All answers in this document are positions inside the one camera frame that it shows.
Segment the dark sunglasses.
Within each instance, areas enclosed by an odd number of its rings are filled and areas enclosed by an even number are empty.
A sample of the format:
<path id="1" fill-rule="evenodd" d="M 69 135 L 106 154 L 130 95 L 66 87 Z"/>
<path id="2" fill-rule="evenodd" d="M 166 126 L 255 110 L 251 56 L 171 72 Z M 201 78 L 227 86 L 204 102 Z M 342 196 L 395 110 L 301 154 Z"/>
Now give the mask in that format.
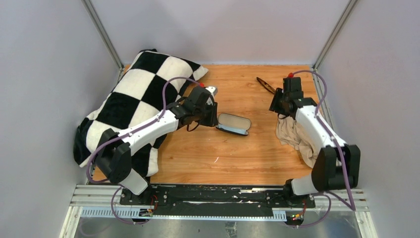
<path id="1" fill-rule="evenodd" d="M 259 77 L 256 77 L 256 80 L 260 84 L 260 86 L 262 86 L 269 93 L 275 94 L 276 90 L 271 85 L 269 85 L 266 81 L 264 81 L 263 79 Z"/>

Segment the black glasses case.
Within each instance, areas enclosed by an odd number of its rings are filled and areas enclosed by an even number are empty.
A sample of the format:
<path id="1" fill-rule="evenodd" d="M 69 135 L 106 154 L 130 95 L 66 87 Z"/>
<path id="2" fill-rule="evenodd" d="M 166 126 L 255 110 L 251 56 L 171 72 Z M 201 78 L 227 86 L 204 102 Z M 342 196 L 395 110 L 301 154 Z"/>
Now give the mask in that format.
<path id="1" fill-rule="evenodd" d="M 217 120 L 218 120 L 218 125 L 222 124 L 222 125 L 226 125 L 226 126 L 240 128 L 240 129 L 246 129 L 247 132 L 251 127 L 251 120 L 250 119 L 240 117 L 240 116 L 236 116 L 236 115 L 232 115 L 232 114 L 221 113 L 218 116 Z"/>

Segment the light blue cleaning cloth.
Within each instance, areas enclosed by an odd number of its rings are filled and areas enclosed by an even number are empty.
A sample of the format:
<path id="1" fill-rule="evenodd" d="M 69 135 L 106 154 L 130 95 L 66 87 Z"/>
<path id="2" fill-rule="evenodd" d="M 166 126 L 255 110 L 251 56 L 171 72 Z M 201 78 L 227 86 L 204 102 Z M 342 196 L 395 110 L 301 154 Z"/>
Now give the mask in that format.
<path id="1" fill-rule="evenodd" d="M 235 135 L 247 136 L 249 134 L 246 129 L 240 129 L 240 128 L 226 126 L 226 125 L 222 125 L 222 124 L 219 124 L 216 128 L 221 130 L 221 131 L 231 133 L 231 134 L 235 134 Z"/>

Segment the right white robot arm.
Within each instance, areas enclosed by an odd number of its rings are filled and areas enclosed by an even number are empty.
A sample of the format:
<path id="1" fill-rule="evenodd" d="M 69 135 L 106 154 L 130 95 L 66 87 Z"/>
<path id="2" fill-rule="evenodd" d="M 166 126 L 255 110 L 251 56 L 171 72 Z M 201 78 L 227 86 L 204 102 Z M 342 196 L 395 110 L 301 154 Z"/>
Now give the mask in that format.
<path id="1" fill-rule="evenodd" d="M 287 206 L 297 206 L 303 195 L 358 185 L 359 147 L 348 144 L 332 130 L 314 99 L 304 96 L 299 77 L 283 79 L 283 88 L 276 89 L 269 109 L 300 126 L 317 154 L 309 175 L 286 182 L 283 200 Z"/>

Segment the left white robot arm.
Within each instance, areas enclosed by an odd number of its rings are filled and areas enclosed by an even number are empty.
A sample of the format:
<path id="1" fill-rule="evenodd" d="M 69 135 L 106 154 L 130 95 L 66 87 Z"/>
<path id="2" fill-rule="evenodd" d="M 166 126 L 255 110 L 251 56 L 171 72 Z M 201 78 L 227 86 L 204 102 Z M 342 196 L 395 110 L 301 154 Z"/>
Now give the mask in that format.
<path id="1" fill-rule="evenodd" d="M 149 182 L 132 168 L 132 156 L 150 142 L 193 122 L 215 127 L 217 92 L 215 86 L 194 87 L 183 100 L 165 106 L 157 116 L 143 123 L 119 132 L 106 130 L 92 153 L 94 164 L 111 183 L 130 190 L 138 204 L 148 204 L 152 198 Z"/>

